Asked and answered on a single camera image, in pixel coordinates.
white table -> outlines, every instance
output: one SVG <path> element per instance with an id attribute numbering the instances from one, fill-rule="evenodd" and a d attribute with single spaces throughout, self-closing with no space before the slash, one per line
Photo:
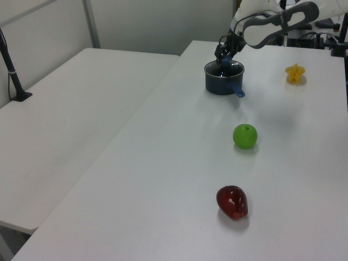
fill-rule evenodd
<path id="1" fill-rule="evenodd" d="M 246 96 L 204 88 L 216 43 L 193 42 L 14 261 L 346 260 L 344 62 L 329 51 L 246 47 Z M 285 82 L 299 63 L 307 83 Z M 253 124 L 257 146 L 233 145 Z M 249 214 L 216 203 L 240 186 Z"/>
<path id="2" fill-rule="evenodd" d="M 0 225 L 33 233 L 178 59 L 85 49 L 0 110 Z"/>

blue handle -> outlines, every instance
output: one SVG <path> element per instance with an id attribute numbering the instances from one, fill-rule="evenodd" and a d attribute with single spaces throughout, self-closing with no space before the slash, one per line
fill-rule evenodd
<path id="1" fill-rule="evenodd" d="M 243 92 L 243 90 L 241 89 L 238 83 L 235 83 L 235 82 L 227 83 L 227 86 L 231 88 L 235 92 L 235 94 L 237 94 L 239 98 L 242 98 L 245 96 L 245 93 Z"/>

blue pot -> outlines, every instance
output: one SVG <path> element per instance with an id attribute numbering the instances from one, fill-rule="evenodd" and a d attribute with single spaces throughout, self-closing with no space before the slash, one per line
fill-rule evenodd
<path id="1" fill-rule="evenodd" d="M 243 64 L 233 60 L 223 60 L 221 64 L 211 61 L 204 67 L 206 73 L 206 88 L 213 94 L 236 94 L 244 97 L 241 89 L 243 84 Z"/>

yellow star toy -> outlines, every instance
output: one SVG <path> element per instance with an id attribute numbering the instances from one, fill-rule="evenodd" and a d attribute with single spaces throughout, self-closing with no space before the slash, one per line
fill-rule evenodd
<path id="1" fill-rule="evenodd" d="M 288 76 L 288 82 L 292 84 L 298 84 L 300 83 L 301 75 L 304 74 L 305 68 L 298 66 L 295 64 L 294 66 L 288 67 L 285 69 L 285 72 L 287 72 Z"/>

red apple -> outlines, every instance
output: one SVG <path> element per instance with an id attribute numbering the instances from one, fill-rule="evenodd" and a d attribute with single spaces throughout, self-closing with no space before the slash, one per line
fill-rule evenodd
<path id="1" fill-rule="evenodd" d="M 244 191 L 237 186 L 225 186 L 216 194 L 216 201 L 222 211 L 233 220 L 248 214 L 248 203 Z"/>

